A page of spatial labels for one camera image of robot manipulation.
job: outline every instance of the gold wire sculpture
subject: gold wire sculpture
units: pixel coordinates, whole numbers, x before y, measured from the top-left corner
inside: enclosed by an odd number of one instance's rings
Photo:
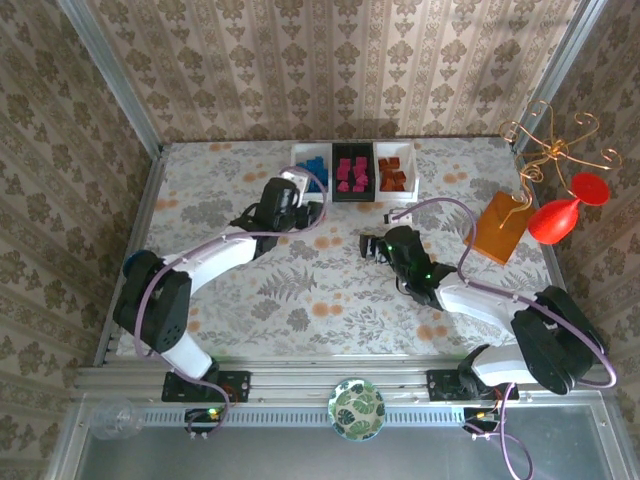
[[[513,200],[522,203],[519,207],[512,208],[507,214],[506,218],[500,225],[502,228],[511,215],[516,212],[521,212],[528,209],[533,203],[533,193],[529,188],[527,180],[533,183],[540,183],[544,179],[544,175],[541,170],[541,166],[552,160],[555,163],[556,171],[562,182],[562,186],[569,193],[569,195],[575,197],[575,194],[568,187],[567,182],[562,174],[560,168],[560,161],[570,161],[587,165],[589,167],[600,168],[602,170],[612,170],[614,168],[620,168],[623,163],[622,155],[620,155],[613,148],[603,148],[600,151],[604,163],[592,163],[582,160],[580,158],[569,155],[570,149],[573,145],[580,143],[593,134],[595,134],[600,128],[600,122],[598,119],[588,112],[578,112],[573,116],[574,121],[582,128],[587,129],[587,132],[572,141],[566,141],[555,135],[555,114],[553,107],[544,100],[532,100],[527,104],[525,109],[525,115],[531,115],[537,117],[542,115],[546,109],[549,109],[551,118],[549,123],[549,138],[541,140],[529,132],[520,122],[514,120],[507,120],[498,127],[498,133],[508,143],[516,142],[520,135],[524,134],[537,143],[541,148],[535,152],[519,153],[516,155],[515,164],[518,173],[520,174],[520,183],[522,184],[523,195],[521,197],[513,196]]]

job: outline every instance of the table surface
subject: table surface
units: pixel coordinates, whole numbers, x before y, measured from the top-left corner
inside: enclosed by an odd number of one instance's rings
[[[480,215],[498,190],[517,192],[500,138],[415,139],[419,199],[456,198]],[[220,232],[289,164],[294,142],[188,143],[170,148],[146,248],[168,255]],[[386,265],[360,257],[360,233],[383,234],[392,203],[333,203],[315,230],[285,237],[263,257],[202,287],[188,330],[211,355],[263,359],[334,355],[459,355],[512,335],[461,314],[422,307],[395,288]],[[450,204],[414,213],[432,260],[456,264],[471,224]],[[550,284],[540,245],[525,233],[506,266],[472,252],[464,271],[534,292]],[[119,355],[134,355],[124,334]]]

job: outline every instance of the green plate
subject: green plate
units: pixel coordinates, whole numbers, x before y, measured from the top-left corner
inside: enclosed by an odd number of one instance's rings
[[[350,378],[331,392],[329,419],[341,437],[354,442],[369,440],[384,425],[384,400],[370,382]]]

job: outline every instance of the red vase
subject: red vase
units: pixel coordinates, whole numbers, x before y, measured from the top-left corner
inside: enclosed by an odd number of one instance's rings
[[[529,232],[545,245],[558,243],[578,223],[578,205],[579,198],[547,203],[529,219]]]

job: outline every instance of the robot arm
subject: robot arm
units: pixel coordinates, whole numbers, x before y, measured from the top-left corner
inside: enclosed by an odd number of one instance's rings
[[[302,192],[308,181],[306,175],[289,172],[270,179],[260,202],[232,221],[221,237],[236,232],[287,232],[308,227],[322,212],[321,203],[303,204]],[[176,265],[153,291],[145,309],[141,340],[190,378],[216,383],[218,364],[186,331],[190,298],[206,283],[264,255],[276,244],[277,237],[233,238]],[[140,302],[151,279],[165,265],[184,258],[185,253],[159,258],[142,250],[127,259],[123,269],[126,281],[113,313],[118,325],[134,334]]]
[[[460,383],[474,398],[489,387],[512,382],[539,383],[563,395],[595,361],[586,345],[538,309],[470,287],[455,267],[431,262],[420,233],[409,226],[392,228],[384,237],[362,235],[360,252],[363,258],[390,264],[398,282],[421,305],[465,313],[515,335],[517,345],[484,345],[460,364]],[[603,340],[564,290],[550,286],[535,296],[518,295],[561,315],[604,351]]]

